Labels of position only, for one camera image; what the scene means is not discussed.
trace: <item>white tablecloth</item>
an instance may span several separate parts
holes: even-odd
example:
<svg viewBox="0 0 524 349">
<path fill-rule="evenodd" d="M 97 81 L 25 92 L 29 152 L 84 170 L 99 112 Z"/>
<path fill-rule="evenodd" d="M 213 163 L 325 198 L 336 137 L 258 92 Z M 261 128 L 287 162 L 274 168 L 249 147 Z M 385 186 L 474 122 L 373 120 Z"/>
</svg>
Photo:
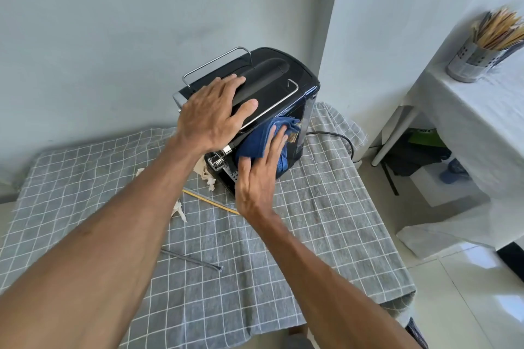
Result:
<svg viewBox="0 0 524 349">
<path fill-rule="evenodd" d="M 436 65 L 415 84 L 413 104 L 490 197 L 444 222 L 400 231 L 397 236 L 419 257 L 463 240 L 499 249 L 524 235 L 523 67 L 514 56 L 487 77 L 461 83 L 445 73 L 445 64 Z"/>
</svg>

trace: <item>hand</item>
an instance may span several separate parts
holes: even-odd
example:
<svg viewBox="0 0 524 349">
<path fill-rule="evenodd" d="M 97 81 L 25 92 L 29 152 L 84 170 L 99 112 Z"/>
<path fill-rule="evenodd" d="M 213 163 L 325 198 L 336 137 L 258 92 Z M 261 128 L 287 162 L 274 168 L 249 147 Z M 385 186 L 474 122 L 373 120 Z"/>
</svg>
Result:
<svg viewBox="0 0 524 349">
<path fill-rule="evenodd" d="M 225 147 L 258 107 L 258 101 L 252 99 L 231 116 L 235 90 L 245 81 L 235 74 L 215 78 L 193 94 L 180 111 L 176 137 L 201 154 Z"/>
<path fill-rule="evenodd" d="M 239 159 L 239 180 L 235 186 L 236 206 L 250 223 L 250 219 L 272 213 L 278 160 L 288 139 L 285 135 L 287 127 L 282 126 L 273 137 L 275 129 L 273 126 L 269 132 L 264 157 L 255 160 L 253 166 L 249 157 Z"/>
</svg>

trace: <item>table leg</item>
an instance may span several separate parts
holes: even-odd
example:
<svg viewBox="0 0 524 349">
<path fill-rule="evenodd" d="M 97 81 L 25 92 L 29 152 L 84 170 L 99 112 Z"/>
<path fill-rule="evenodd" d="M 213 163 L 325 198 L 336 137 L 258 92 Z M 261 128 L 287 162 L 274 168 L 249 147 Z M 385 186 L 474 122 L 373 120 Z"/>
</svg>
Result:
<svg viewBox="0 0 524 349">
<path fill-rule="evenodd" d="M 378 151 L 377 155 L 371 162 L 371 166 L 376 167 L 380 163 L 382 159 L 384 159 L 384 156 L 388 151 L 395 145 L 396 141 L 400 138 L 402 134 L 404 134 L 404 131 L 406 131 L 411 124 L 411 122 L 416 118 L 416 116 L 420 113 L 420 110 L 417 107 L 413 107 L 409 114 L 406 116 L 406 118 L 398 125 L 396 129 L 393 130 L 391 135 L 389 136 L 386 143 L 382 146 L 382 148 Z"/>
</svg>

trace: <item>blue cloth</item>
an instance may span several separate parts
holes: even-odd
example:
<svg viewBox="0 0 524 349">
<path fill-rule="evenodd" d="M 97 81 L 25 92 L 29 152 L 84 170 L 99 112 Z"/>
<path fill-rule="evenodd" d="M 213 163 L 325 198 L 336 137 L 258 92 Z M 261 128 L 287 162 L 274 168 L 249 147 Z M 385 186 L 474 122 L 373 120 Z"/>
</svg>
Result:
<svg viewBox="0 0 524 349">
<path fill-rule="evenodd" d="M 250 157 L 251 161 L 263 157 L 264 150 L 266 149 L 267 139 L 269 137 L 269 131 L 271 130 L 272 126 L 275 125 L 277 127 L 277 129 L 275 130 L 275 135 L 278 133 L 278 130 L 283 125 L 287 126 L 287 130 L 285 131 L 285 133 L 287 135 L 290 135 L 291 133 L 298 133 L 300 131 L 300 127 L 297 126 L 299 122 L 300 119 L 289 118 L 287 116 L 280 116 L 268 120 L 265 123 L 259 125 L 256 129 L 254 129 L 251 132 L 251 134 L 247 136 L 247 138 L 240 144 L 238 150 L 236 151 L 235 162 L 237 166 L 239 165 L 240 156 Z M 282 148 L 282 153 L 280 154 L 280 158 L 278 160 L 277 174 L 287 170 L 287 158 L 287 145 L 284 145 L 284 148 Z"/>
</svg>

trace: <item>plaid tablecloth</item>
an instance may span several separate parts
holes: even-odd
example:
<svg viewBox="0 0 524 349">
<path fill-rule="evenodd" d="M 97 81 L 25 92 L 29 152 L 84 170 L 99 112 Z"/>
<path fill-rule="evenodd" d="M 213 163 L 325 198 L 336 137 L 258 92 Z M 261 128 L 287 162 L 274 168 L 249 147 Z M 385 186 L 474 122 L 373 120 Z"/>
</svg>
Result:
<svg viewBox="0 0 524 349">
<path fill-rule="evenodd" d="M 366 139 L 323 103 L 315 105 L 312 130 L 345 134 L 355 147 Z M 0 251 L 1 291 L 154 160 L 174 131 L 151 128 L 39 155 Z M 211 193 L 194 173 L 186 187 L 234 207 L 222 185 Z M 166 245 L 224 271 L 160 254 L 122 347 L 231 347 L 305 322 L 282 272 L 241 216 L 187 194 L 181 202 L 187 224 L 172 218 Z M 302 159 L 277 181 L 274 209 L 308 248 L 394 317 L 410 306 L 413 282 L 343 139 L 306 137 Z"/>
</svg>

